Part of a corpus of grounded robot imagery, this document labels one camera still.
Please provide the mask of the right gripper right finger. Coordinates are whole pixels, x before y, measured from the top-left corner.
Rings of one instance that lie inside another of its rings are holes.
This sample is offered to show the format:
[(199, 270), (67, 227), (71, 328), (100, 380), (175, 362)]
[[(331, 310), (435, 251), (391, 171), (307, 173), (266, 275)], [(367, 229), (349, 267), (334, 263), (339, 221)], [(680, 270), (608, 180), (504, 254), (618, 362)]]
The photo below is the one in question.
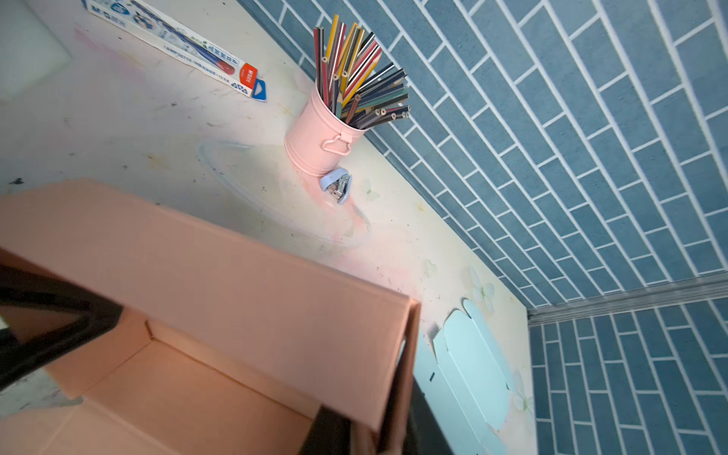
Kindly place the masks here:
[(426, 396), (413, 382), (409, 404), (407, 433), (402, 449), (404, 455), (453, 455), (449, 443), (436, 422)]

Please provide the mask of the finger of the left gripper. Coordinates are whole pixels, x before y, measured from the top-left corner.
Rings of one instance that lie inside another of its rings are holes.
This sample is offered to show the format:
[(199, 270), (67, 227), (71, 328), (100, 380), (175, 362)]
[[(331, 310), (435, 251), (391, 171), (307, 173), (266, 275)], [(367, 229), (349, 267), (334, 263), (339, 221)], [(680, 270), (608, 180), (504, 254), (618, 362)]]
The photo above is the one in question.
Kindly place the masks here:
[(1, 267), (1, 389), (114, 329), (122, 307), (69, 282)]

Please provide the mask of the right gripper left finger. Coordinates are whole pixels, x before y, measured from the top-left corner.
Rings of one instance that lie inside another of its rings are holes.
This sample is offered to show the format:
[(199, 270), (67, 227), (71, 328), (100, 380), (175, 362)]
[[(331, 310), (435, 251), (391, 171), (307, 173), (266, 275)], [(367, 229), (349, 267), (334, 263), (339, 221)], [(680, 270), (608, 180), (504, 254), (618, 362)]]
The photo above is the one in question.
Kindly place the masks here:
[(351, 428), (350, 419), (332, 409), (320, 407), (299, 455), (349, 455)]

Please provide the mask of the orange paper box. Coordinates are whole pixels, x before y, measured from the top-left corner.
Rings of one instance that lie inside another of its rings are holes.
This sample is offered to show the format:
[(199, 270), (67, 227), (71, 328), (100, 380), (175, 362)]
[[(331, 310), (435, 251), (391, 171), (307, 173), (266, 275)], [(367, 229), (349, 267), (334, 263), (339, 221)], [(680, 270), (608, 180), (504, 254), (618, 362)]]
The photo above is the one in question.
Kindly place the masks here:
[(41, 368), (74, 405), (1, 422), (5, 454), (299, 454), (320, 407), (350, 454), (403, 454), (420, 305), (74, 180), (1, 200), (1, 267), (122, 307)]

